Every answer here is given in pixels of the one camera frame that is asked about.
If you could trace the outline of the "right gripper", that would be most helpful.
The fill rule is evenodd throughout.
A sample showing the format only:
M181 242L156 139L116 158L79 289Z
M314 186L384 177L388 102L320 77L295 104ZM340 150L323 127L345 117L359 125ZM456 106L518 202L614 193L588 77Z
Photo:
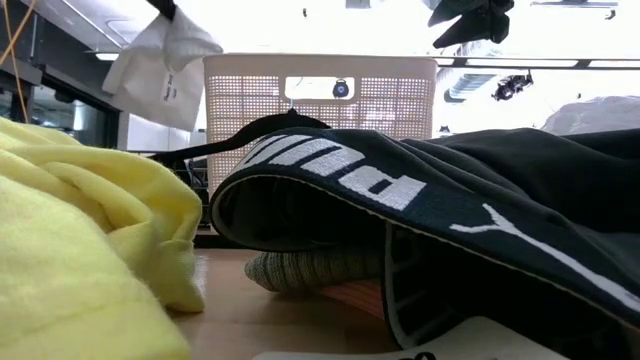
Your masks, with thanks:
M433 46L445 48L479 40L500 44L509 35L510 18L507 13L514 5L514 0L489 0L489 3L488 0L442 0L428 25L432 27L456 17L460 19L437 38Z

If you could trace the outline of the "white cloth with black label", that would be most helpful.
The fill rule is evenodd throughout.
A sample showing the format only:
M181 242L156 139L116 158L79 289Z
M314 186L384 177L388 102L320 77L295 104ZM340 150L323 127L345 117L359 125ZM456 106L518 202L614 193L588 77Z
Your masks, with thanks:
M223 48L180 8L157 16L111 65L102 89L119 109L184 131L196 127L207 56Z

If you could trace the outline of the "dark underwear with white lettering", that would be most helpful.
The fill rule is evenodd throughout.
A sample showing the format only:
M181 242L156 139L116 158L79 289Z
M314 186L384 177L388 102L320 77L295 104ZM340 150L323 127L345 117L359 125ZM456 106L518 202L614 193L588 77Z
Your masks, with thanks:
M569 360L640 360L640 129L282 130L219 185L210 216L256 250L380 247L403 348L481 317Z

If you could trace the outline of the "black clothes hanger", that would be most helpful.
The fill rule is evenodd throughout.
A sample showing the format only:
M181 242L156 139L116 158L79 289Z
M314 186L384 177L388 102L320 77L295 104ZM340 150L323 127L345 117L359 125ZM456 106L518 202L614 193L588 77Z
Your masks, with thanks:
M194 176L190 173L189 167L186 165L188 159L236 150L248 145L254 140L284 129L327 129L328 127L327 124L317 119L300 115L296 110L291 109L286 113L256 119L242 127L235 135L226 140L181 150L156 153L151 156L151 159L170 170L175 170L181 180L191 185L194 181ZM303 232L309 228L306 223L287 220L285 218L285 212L290 210L292 206L300 200L285 188L284 183L278 181L273 182L270 188L263 193L263 197L276 207L275 218L265 220L263 224L266 226L266 229L259 233L259 237L265 246L275 251L282 251L284 247L282 245L275 245L274 242L276 240L282 240L285 245L295 247L302 246L302 242L306 241L307 243L303 245L305 249L336 246L339 244L337 240L327 238L319 228L312 230L308 235L304 235Z

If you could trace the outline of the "grey sock with pink cuff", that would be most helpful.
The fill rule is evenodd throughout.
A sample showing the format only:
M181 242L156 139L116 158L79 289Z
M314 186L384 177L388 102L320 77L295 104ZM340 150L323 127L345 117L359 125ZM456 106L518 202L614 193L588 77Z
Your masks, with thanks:
M304 252L261 252L248 260L245 275L260 287L281 294L316 293L384 317L381 254L356 247Z

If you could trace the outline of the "large white laundry basket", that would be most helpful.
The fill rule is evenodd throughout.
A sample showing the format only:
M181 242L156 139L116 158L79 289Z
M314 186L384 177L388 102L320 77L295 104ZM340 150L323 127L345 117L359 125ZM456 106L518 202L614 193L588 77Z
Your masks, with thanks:
M429 139L437 64L426 57L226 54L204 60L207 140L290 109L335 129ZM337 79L350 88L337 99Z

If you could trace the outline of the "yellow cloth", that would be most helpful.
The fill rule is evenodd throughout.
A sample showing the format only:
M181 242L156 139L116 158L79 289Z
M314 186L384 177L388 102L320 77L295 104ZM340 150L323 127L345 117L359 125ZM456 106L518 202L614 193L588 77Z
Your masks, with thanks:
M148 158L0 118L0 360L191 360L201 214Z

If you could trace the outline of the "silver ventilation duct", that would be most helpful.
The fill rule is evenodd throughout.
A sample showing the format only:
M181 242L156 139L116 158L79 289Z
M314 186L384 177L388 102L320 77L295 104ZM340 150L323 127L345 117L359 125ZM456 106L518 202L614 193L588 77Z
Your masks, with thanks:
M496 78L496 74L463 74L443 94L446 103L464 103L474 92Z

